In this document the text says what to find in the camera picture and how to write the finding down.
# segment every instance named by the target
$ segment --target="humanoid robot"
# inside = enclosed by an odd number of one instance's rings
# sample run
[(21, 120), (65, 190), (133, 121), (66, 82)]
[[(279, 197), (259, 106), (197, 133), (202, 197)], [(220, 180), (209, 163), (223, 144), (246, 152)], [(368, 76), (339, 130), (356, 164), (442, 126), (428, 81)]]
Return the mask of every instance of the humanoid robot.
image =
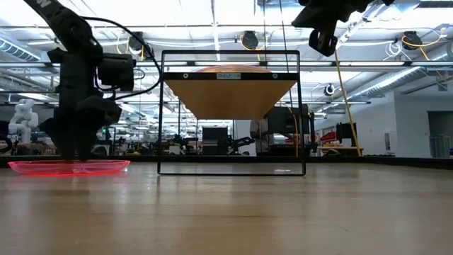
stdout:
[(16, 135), (19, 131), (21, 133), (21, 140), (19, 142), (29, 143), (31, 136), (31, 129), (38, 126), (38, 115), (33, 112), (32, 107), (35, 105), (32, 99), (21, 99), (19, 104), (16, 105), (16, 112), (9, 122), (8, 129), (10, 135)]

